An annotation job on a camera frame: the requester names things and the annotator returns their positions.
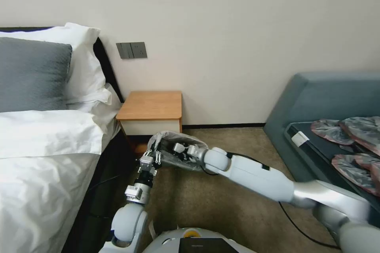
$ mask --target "carpet floor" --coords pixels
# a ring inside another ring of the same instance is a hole
[[[186,130],[208,146],[253,157],[293,179],[262,128]],[[328,253],[336,249],[315,244],[302,236],[286,218],[278,203],[245,189],[222,176],[161,168],[155,177],[146,207],[157,233],[179,227],[217,231],[258,253]],[[293,221],[306,234],[335,244],[327,230],[309,210],[284,205]],[[141,252],[152,241],[146,230]]]

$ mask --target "headboard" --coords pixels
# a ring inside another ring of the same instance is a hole
[[[32,32],[36,30],[46,30],[51,27],[10,27],[10,28],[0,28],[0,32]],[[116,81],[115,73],[112,69],[110,60],[108,58],[107,52],[104,48],[104,45],[100,38],[94,43],[94,53],[95,56],[99,59],[100,65],[102,67],[106,82],[110,83],[114,88],[116,94],[118,95],[121,102],[124,102],[122,94],[120,92],[119,85]]]

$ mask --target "wall switch panel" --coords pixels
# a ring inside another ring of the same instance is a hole
[[[145,49],[145,43],[144,42],[137,42],[137,43],[131,43],[132,52],[134,58],[147,58],[146,55],[146,49]]]
[[[121,59],[147,58],[144,42],[117,43],[116,47]]]
[[[118,48],[121,59],[133,58],[133,52],[132,52],[132,47],[130,43],[117,43],[116,47]]]

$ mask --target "black bed frame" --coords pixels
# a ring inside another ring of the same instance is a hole
[[[45,30],[49,27],[12,27],[0,28],[1,32]],[[103,43],[98,38],[94,43],[94,53],[99,59],[106,82],[111,84],[121,102],[123,97],[116,81],[114,71],[104,49]],[[125,189],[120,187],[120,182],[136,167],[133,152],[127,144],[123,133],[120,131],[107,145],[97,163],[89,189],[97,183],[108,178],[120,175],[114,179],[99,185],[92,191],[87,191],[80,206],[75,222],[71,228],[66,243],[62,249],[64,253],[95,253],[98,252],[110,231],[111,218],[115,213],[115,201],[122,197]]]

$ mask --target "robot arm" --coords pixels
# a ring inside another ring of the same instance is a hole
[[[315,208],[322,204],[344,213],[350,220],[368,219],[370,205],[366,199],[332,184],[318,180],[293,182],[281,171],[217,147],[204,151],[190,147],[188,154],[204,163],[206,169],[274,201],[300,208]]]
[[[175,139],[181,136],[184,135],[175,134]],[[156,160],[149,156],[149,151],[141,157],[140,176],[135,180],[135,184],[128,186],[125,191],[129,203],[119,209],[114,216],[111,228],[114,237],[105,243],[102,253],[136,252],[147,220],[144,205],[149,200],[156,169],[161,166],[161,153],[157,145],[158,142],[154,148],[152,144],[150,145],[152,149],[157,150]],[[252,158],[225,152],[220,148],[207,149],[202,144],[190,144],[185,147],[175,143],[171,149],[174,152],[177,150],[180,154],[177,158],[188,157],[198,167],[205,167],[274,201],[287,202],[301,208],[312,208],[317,220],[337,235],[343,252],[358,252],[358,248],[361,252],[376,252],[380,230],[367,224],[370,205],[362,197],[322,181],[293,182],[281,171]],[[177,166],[184,165],[186,166],[184,168],[188,168],[188,162],[184,163],[180,158],[178,161]]]
[[[192,145],[188,154],[206,169],[267,198],[312,208],[314,217],[339,240],[343,252],[377,252],[380,230],[367,224],[370,204],[359,195],[318,180],[293,182],[274,168],[216,147]]]

